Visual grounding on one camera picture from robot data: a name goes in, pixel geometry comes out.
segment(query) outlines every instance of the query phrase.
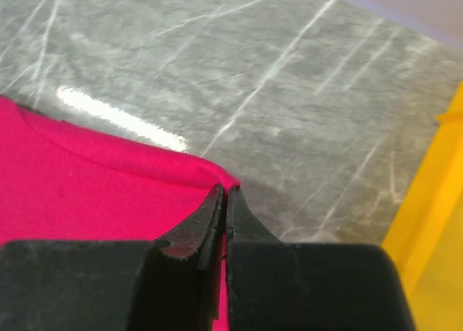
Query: gray stone tabletop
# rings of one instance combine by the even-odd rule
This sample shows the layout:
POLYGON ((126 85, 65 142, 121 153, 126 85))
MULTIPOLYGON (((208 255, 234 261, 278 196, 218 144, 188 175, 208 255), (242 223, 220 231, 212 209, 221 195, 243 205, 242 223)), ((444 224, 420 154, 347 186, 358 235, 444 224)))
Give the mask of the gray stone tabletop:
POLYGON ((340 0, 0 0, 0 93, 221 164, 285 241, 381 242, 461 79, 340 0))

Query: yellow plastic bin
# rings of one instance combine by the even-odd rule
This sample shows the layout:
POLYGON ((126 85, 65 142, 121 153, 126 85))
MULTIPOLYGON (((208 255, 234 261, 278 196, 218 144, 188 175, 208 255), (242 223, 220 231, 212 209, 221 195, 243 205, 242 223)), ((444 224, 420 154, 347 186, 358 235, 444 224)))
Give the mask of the yellow plastic bin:
POLYGON ((463 82, 383 248, 399 271, 417 329, 463 330, 463 82))

